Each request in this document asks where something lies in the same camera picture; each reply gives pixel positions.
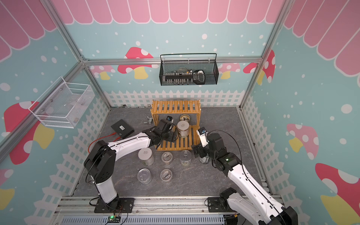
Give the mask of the short silver can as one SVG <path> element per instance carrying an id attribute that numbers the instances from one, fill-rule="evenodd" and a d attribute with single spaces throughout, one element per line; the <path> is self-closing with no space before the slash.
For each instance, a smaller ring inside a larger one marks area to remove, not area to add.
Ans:
<path id="1" fill-rule="evenodd" d="M 148 185 L 152 181 L 152 174 L 149 169 L 141 169 L 137 174 L 137 179 L 143 185 Z"/>

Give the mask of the tall silver green can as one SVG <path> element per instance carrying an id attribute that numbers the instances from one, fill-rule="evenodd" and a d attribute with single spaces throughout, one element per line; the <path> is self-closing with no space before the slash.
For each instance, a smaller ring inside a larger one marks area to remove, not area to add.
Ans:
<path id="1" fill-rule="evenodd" d="M 210 160 L 210 157 L 209 157 L 209 156 L 199 157 L 199 161 L 200 161 L 200 163 L 202 163 L 202 164 L 208 164 L 208 163 L 209 163 L 209 160 Z"/>

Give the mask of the red seed plastic jar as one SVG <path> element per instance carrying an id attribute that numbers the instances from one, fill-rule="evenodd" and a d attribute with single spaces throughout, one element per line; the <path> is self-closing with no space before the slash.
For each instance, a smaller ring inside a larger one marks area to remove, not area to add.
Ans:
<path id="1" fill-rule="evenodd" d="M 170 169 L 164 169 L 160 173 L 160 178 L 163 182 L 170 182 L 172 180 L 173 174 Z"/>

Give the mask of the green label pull-tab can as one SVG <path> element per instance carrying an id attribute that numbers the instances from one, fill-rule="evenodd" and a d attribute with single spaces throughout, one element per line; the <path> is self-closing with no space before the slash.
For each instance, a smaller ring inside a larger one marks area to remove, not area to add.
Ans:
<path id="1" fill-rule="evenodd" d="M 180 163 L 182 166 L 187 167 L 191 164 L 192 154 L 188 150 L 183 150 L 180 156 Z"/>

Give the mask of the white lid can shelf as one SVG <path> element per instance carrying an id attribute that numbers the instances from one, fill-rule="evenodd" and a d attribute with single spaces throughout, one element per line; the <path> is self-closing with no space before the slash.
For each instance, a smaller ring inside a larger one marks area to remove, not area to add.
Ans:
<path id="1" fill-rule="evenodd" d="M 181 138 L 186 138 L 189 135 L 190 124 L 187 121 L 179 121 L 177 123 L 178 133 Z"/>

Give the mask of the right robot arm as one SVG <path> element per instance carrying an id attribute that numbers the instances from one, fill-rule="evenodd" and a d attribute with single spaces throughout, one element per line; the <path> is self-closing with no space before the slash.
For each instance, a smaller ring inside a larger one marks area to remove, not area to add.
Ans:
<path id="1" fill-rule="evenodd" d="M 250 174 L 240 157 L 228 152 L 218 133 L 208 134 L 197 130 L 200 143 L 193 145 L 194 154 L 200 158 L 210 158 L 214 168 L 221 171 L 245 194 L 243 198 L 233 188 L 221 193 L 223 207 L 229 208 L 253 225 L 297 225 L 298 214 L 291 207 L 285 207 L 272 197 Z"/>

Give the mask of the large white lid can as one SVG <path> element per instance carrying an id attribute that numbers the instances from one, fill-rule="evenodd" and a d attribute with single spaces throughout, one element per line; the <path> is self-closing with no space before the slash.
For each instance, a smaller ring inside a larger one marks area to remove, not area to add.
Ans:
<path id="1" fill-rule="evenodd" d="M 142 148 L 138 152 L 138 157 L 141 162 L 147 167 L 151 166 L 155 161 L 152 149 L 150 148 Z"/>

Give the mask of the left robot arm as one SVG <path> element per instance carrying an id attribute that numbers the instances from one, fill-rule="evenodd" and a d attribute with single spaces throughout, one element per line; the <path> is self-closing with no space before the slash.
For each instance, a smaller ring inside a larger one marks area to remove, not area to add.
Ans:
<path id="1" fill-rule="evenodd" d="M 87 176 L 92 178 L 98 191 L 95 213 L 130 212 L 119 198 L 112 180 L 115 162 L 125 155 L 152 146 L 160 146 L 162 141 L 175 142 L 176 125 L 169 120 L 161 120 L 157 126 L 139 134 L 116 142 L 98 141 L 84 162 Z"/>

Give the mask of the clear plastic seed jar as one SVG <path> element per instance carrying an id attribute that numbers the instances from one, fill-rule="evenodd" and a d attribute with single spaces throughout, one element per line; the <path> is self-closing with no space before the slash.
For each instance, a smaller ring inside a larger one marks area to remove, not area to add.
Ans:
<path id="1" fill-rule="evenodd" d="M 161 159 L 166 165 L 170 165 L 173 161 L 173 155 L 170 152 L 164 152 L 161 156 Z"/>

